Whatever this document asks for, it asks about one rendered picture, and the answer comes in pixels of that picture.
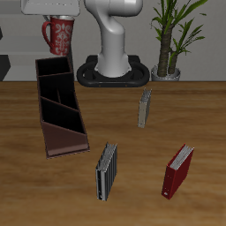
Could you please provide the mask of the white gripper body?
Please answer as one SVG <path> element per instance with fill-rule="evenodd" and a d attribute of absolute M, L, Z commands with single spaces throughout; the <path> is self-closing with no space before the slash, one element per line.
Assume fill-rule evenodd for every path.
<path fill-rule="evenodd" d="M 79 0 L 20 0 L 20 3 L 26 15 L 79 15 Z"/>

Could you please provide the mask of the red patterned mug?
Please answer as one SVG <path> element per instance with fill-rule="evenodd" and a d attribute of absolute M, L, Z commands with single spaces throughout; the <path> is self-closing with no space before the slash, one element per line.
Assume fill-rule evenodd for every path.
<path fill-rule="evenodd" d="M 70 51 L 74 18 L 70 16 L 50 16 L 41 31 L 49 50 L 57 56 L 67 56 Z"/>

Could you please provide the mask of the dark brown desk caddy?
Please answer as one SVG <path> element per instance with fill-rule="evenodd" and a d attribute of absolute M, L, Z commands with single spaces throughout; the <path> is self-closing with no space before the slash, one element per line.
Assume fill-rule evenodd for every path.
<path fill-rule="evenodd" d="M 48 159 L 90 150 L 67 56 L 35 61 L 40 122 Z"/>

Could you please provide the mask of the green pot plant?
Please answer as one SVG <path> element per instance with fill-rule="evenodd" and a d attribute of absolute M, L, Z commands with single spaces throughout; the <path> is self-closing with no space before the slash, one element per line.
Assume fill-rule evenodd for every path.
<path fill-rule="evenodd" d="M 152 81 L 179 81 L 181 71 L 176 67 L 177 57 L 181 53 L 189 53 L 186 48 L 190 44 L 204 39 L 204 36 L 199 36 L 202 25 L 197 26 L 188 34 L 193 19 L 183 25 L 180 21 L 206 2 L 207 0 L 197 0 L 191 4 L 191 1 L 188 1 L 181 9 L 178 9 L 177 0 L 161 0 L 162 12 L 154 8 L 158 16 L 152 19 L 152 23 L 156 21 L 160 26 L 156 27 L 155 31 L 158 34 L 156 39 L 161 43 L 161 47 L 158 65 L 151 70 Z"/>

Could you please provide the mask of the grey standing book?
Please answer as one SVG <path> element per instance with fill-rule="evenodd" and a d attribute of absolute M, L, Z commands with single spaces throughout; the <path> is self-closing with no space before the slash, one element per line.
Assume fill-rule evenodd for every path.
<path fill-rule="evenodd" d="M 144 128 L 149 114 L 152 90 L 144 88 L 143 94 L 139 100 L 138 127 Z"/>

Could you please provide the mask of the black striped standing book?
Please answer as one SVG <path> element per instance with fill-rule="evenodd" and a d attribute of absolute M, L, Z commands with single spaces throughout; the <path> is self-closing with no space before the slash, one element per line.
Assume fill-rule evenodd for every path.
<path fill-rule="evenodd" d="M 106 201 L 117 174 L 117 145 L 106 143 L 95 168 L 97 199 Z"/>

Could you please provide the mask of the red standing book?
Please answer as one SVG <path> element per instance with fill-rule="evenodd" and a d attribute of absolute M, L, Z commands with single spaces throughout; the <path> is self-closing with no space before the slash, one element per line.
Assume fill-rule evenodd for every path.
<path fill-rule="evenodd" d="M 184 182 L 192 159 L 193 147 L 183 144 L 166 166 L 162 196 L 170 200 Z"/>

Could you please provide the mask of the flat black base plate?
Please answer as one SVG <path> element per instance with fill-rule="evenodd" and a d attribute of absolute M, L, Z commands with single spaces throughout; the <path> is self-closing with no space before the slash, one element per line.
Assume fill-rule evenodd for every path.
<path fill-rule="evenodd" d="M 77 70 L 77 80 L 84 87 L 142 87 L 150 78 L 148 68 L 142 64 L 139 57 L 129 55 L 131 70 L 124 76 L 108 78 L 102 76 L 94 68 L 97 65 L 97 55 L 91 55 Z"/>

